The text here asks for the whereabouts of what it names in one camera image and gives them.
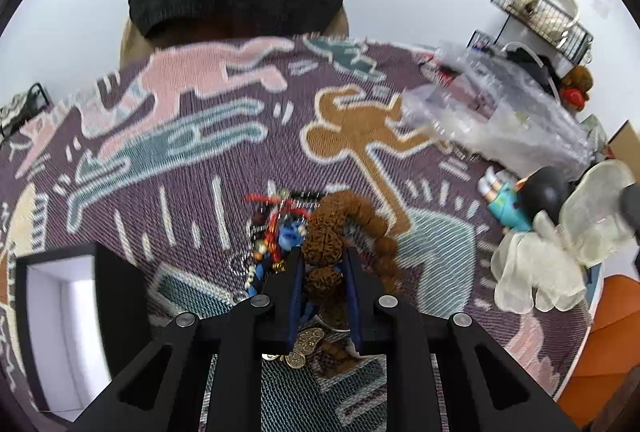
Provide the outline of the brown plush toy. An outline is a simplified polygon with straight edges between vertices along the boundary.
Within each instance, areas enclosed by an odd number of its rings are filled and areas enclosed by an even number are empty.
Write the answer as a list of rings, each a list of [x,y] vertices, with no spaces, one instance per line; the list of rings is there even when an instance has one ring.
[[[560,96],[563,105],[573,111],[582,111],[589,101],[593,78],[587,67],[578,65],[561,80]]]

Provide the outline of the black box white interior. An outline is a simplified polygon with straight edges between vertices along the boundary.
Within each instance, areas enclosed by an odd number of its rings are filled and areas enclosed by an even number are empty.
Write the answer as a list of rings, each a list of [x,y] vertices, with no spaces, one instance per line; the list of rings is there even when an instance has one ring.
[[[144,275],[99,243],[16,260],[18,341],[40,412],[73,422],[152,332]]]

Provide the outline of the colourful cord jewelry bundle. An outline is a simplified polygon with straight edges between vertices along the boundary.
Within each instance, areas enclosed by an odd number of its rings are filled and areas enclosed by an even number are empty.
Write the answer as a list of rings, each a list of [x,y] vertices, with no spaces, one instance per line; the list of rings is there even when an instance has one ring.
[[[269,277],[286,270],[286,257],[302,247],[310,216],[325,196],[296,189],[244,196],[253,211],[241,232],[242,247],[228,261],[241,284],[231,293],[233,305],[259,295]]]

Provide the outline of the patterned woven blanket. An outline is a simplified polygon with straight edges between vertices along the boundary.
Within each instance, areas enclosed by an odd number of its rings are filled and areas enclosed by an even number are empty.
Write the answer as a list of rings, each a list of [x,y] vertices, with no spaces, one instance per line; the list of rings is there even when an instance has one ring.
[[[398,244],[404,296],[476,319],[552,396],[584,343],[585,304],[516,315],[495,306],[502,228],[477,183],[487,163],[401,123],[421,55],[391,44],[258,39],[195,44],[132,63],[1,146],[1,379],[34,431],[63,423],[32,396],[17,337],[15,262],[100,243],[144,275],[154,327],[246,297],[250,195],[367,198]]]

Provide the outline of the clear plastic bag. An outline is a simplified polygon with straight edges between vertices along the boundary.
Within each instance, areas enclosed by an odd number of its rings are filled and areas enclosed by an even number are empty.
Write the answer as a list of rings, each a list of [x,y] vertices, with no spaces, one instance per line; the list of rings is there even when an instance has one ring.
[[[406,126],[521,178],[555,167],[576,180],[590,166],[586,130],[522,67],[450,42],[412,56],[423,84],[401,94]]]

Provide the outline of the translucent white flower hairclip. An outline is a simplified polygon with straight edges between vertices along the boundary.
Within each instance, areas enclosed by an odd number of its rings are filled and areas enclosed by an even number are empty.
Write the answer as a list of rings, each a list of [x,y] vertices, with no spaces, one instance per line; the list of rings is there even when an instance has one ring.
[[[634,232],[620,211],[620,195],[634,184],[622,161],[592,167],[563,204],[559,214],[566,249],[584,267],[594,267],[632,241]]]

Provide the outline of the cardboard box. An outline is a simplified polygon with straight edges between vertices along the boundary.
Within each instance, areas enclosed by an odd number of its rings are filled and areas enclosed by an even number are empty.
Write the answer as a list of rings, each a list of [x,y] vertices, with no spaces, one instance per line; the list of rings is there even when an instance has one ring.
[[[640,139],[639,133],[634,130],[629,120],[623,123],[613,137],[608,141],[611,155],[626,163],[634,174],[636,181],[640,179]]]

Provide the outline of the orange seat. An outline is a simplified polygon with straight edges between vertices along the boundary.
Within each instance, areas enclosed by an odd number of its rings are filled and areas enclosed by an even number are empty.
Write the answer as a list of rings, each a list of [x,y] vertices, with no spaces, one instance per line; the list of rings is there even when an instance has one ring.
[[[639,365],[639,283],[623,275],[604,280],[589,337],[558,404],[581,428]]]

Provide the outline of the black shoe rack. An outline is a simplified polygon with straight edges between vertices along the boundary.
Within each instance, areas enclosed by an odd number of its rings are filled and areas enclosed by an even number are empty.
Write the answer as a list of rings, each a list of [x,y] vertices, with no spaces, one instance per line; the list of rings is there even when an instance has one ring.
[[[33,84],[26,92],[15,94],[8,104],[1,107],[0,142],[3,143],[26,122],[50,107],[50,96],[40,82]]]

